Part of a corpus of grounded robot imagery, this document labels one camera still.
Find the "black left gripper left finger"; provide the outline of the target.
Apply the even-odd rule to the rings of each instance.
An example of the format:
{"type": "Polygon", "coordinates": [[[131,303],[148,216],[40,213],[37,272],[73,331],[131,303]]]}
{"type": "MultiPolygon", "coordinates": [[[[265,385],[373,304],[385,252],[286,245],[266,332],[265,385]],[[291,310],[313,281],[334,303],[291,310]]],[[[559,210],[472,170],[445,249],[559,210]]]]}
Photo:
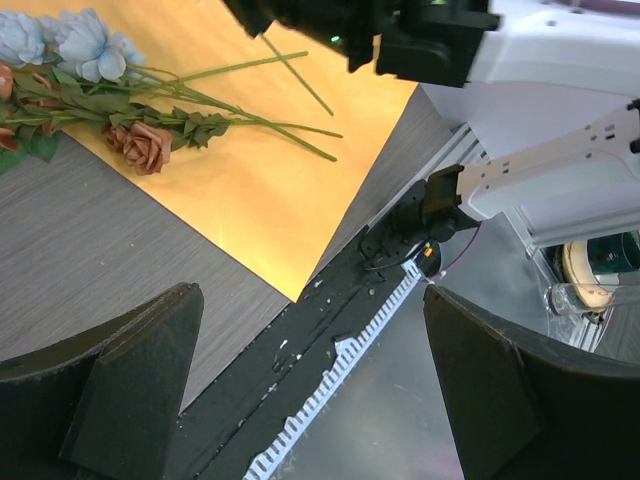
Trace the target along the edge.
{"type": "Polygon", "coordinates": [[[1,363],[4,479],[160,479],[204,310],[179,283],[1,363]]]}

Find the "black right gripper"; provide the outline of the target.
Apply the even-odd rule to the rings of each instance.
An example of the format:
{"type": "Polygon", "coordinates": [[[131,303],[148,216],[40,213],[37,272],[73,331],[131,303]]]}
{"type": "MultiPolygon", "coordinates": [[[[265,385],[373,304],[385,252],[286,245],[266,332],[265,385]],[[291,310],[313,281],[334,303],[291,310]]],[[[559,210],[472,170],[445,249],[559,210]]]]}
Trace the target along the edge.
{"type": "Polygon", "coordinates": [[[373,38],[398,8],[397,1],[370,0],[225,0],[252,38],[274,23],[342,55],[357,70],[373,60],[373,38]]]}

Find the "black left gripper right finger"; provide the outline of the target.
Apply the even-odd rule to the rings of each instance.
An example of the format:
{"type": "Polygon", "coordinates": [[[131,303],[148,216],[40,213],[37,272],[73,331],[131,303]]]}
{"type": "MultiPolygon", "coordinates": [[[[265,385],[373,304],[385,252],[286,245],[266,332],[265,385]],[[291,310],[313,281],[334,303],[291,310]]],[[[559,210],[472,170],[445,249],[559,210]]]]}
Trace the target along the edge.
{"type": "Polygon", "coordinates": [[[638,478],[638,366],[442,287],[426,289],[424,316],[465,478],[638,478]]]}

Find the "large peach peony stem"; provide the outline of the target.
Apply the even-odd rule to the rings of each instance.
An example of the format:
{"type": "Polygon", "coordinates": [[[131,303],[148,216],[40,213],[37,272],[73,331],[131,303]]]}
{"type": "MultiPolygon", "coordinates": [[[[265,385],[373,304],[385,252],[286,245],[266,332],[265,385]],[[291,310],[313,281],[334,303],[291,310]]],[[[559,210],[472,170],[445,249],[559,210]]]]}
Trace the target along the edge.
{"type": "Polygon", "coordinates": [[[325,102],[324,99],[316,92],[316,90],[303,78],[293,65],[285,58],[284,54],[266,37],[264,33],[258,35],[258,38],[271,50],[271,52],[281,61],[296,80],[304,87],[304,89],[316,100],[316,102],[330,115],[334,116],[333,109],[325,102]]]}

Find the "orange yellow wrapping paper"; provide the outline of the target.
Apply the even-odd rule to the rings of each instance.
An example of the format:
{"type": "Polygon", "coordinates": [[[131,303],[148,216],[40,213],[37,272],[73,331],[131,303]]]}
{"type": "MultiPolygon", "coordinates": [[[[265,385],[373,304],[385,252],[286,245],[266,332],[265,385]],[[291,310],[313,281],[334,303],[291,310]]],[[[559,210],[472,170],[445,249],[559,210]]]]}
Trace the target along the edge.
{"type": "Polygon", "coordinates": [[[95,1],[112,31],[128,35],[149,67],[273,122],[332,155],[274,131],[233,126],[206,148],[172,155],[156,175],[128,168],[102,137],[70,136],[198,233],[297,299],[399,120],[412,82],[354,74],[339,55],[279,26],[266,37],[333,109],[330,116],[261,41],[246,36],[220,1],[95,1]]]}

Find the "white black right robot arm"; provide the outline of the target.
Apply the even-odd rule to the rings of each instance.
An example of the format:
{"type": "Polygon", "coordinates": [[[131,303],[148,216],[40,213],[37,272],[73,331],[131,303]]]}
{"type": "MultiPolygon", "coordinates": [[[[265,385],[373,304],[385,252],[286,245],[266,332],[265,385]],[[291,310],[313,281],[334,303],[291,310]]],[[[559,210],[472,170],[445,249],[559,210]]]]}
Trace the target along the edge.
{"type": "Polygon", "coordinates": [[[444,239],[524,212],[532,246],[639,226],[635,1],[231,1],[251,37],[273,24],[349,71],[419,82],[484,160],[432,173],[412,225],[444,239]]]}

